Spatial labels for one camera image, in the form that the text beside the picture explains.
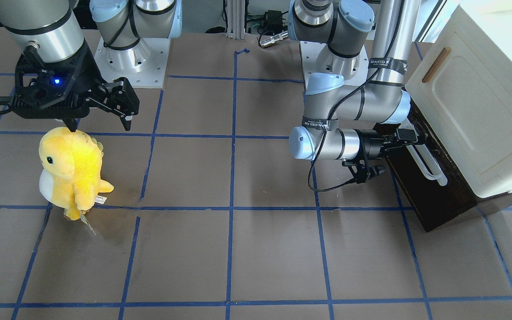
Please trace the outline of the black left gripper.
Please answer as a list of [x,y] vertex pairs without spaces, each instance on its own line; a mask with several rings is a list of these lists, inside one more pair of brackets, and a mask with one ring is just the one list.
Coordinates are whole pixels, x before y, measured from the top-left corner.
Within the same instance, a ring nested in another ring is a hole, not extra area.
[[396,128],[389,135],[380,135],[375,130],[359,130],[361,136],[361,159],[365,166],[373,159],[394,156],[399,147],[425,144],[426,137],[416,133],[415,129]]

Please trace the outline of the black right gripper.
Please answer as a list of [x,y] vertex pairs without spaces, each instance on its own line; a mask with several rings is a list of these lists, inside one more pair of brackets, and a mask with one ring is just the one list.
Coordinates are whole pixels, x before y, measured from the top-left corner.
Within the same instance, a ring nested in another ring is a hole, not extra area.
[[34,45],[27,45],[16,64],[15,89],[9,108],[27,119],[57,118],[70,132],[89,108],[116,115],[131,130],[140,100],[128,78],[105,83],[87,42],[71,57],[45,63]]

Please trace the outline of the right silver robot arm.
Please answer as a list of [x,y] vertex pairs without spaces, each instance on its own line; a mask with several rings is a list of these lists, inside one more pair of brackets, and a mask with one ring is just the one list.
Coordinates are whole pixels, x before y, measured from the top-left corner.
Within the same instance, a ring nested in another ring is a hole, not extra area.
[[179,38],[182,2],[92,0],[89,10],[102,38],[95,55],[69,1],[0,0],[0,22],[22,49],[14,95],[0,98],[8,112],[56,119],[73,132],[79,118],[99,108],[130,130],[140,110],[134,85],[162,85],[154,42]]

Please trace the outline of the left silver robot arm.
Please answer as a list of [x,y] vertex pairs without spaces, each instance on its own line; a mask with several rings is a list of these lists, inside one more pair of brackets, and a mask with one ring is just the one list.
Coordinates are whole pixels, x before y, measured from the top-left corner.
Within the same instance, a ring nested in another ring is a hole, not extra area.
[[390,146],[373,130],[343,129],[341,120],[399,124],[410,111],[402,90],[420,1],[383,0],[378,14],[362,0],[293,0],[288,35],[303,42],[325,43],[340,60],[359,59],[375,27],[368,60],[369,81],[347,85],[345,73],[322,69],[312,73],[305,89],[301,125],[290,133],[292,156],[301,160],[382,158]]

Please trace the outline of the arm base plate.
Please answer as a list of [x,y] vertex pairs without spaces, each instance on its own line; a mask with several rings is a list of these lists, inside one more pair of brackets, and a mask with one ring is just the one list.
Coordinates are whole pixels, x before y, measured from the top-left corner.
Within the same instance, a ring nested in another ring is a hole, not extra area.
[[368,52],[362,45],[358,56],[342,58],[329,51],[325,43],[300,42],[305,91],[313,73],[340,74],[346,85],[358,86],[368,78]]
[[117,51],[98,43],[94,60],[102,77],[126,77],[133,88],[163,88],[171,39],[142,38],[133,48]]

